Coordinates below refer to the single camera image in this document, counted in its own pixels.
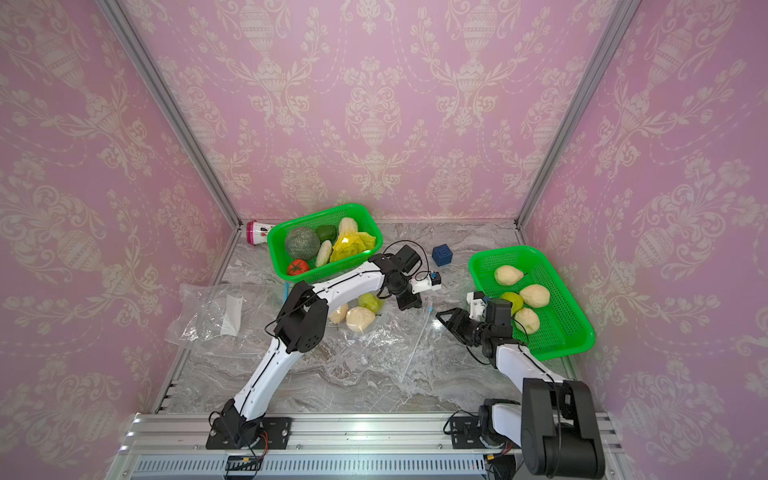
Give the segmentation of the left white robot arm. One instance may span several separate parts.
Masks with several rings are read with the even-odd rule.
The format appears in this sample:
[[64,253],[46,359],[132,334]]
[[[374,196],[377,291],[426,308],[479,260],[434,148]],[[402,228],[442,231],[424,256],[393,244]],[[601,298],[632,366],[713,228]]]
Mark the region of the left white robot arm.
[[279,310],[272,340],[258,367],[243,388],[209,416],[208,450],[268,448],[263,417],[279,385],[304,354],[325,335],[331,313],[367,293],[383,290],[395,296],[401,309],[418,308],[421,297],[411,278],[422,261],[412,247],[377,253],[336,278],[308,284],[298,282]]

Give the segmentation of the green pear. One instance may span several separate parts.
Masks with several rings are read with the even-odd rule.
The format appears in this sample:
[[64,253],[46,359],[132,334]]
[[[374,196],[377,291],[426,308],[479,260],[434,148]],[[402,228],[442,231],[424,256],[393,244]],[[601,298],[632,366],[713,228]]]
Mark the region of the green pear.
[[501,299],[506,300],[511,304],[510,312],[512,316],[525,306],[522,296],[515,292],[505,292],[501,295]]

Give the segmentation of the clear zip-top bag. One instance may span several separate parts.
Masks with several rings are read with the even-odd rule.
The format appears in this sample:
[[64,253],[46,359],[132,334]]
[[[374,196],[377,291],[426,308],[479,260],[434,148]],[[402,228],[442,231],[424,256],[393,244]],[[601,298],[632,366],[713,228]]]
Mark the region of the clear zip-top bag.
[[222,283],[179,287],[181,311],[165,340],[194,352],[218,357],[247,357],[266,351],[265,327],[284,301],[281,285]]
[[469,403],[493,389],[493,373],[472,358],[435,318],[439,311],[466,304],[467,280],[424,295],[418,309],[400,311],[385,302],[362,332],[330,324],[320,347],[320,377],[346,409],[370,408],[375,400],[414,395],[455,404]]

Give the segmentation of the cream pear from bag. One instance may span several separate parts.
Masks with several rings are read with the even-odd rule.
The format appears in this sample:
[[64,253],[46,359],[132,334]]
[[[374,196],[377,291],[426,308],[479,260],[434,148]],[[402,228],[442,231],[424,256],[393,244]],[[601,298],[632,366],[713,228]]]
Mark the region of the cream pear from bag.
[[519,295],[522,296],[525,305],[531,308],[543,308],[549,305],[551,299],[550,291],[539,284],[532,284],[523,288]]

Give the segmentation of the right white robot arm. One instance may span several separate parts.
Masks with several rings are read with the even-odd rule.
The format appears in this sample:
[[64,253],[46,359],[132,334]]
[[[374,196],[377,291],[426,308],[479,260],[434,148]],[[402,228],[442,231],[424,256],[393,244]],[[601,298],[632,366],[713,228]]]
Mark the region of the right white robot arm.
[[606,459],[590,388],[566,379],[538,361],[515,337],[525,329],[512,304],[490,299],[480,320],[462,308],[438,312],[436,319],[458,342],[478,348],[486,363],[506,376],[521,398],[486,400],[478,411],[483,442],[521,448],[533,475],[600,479]]

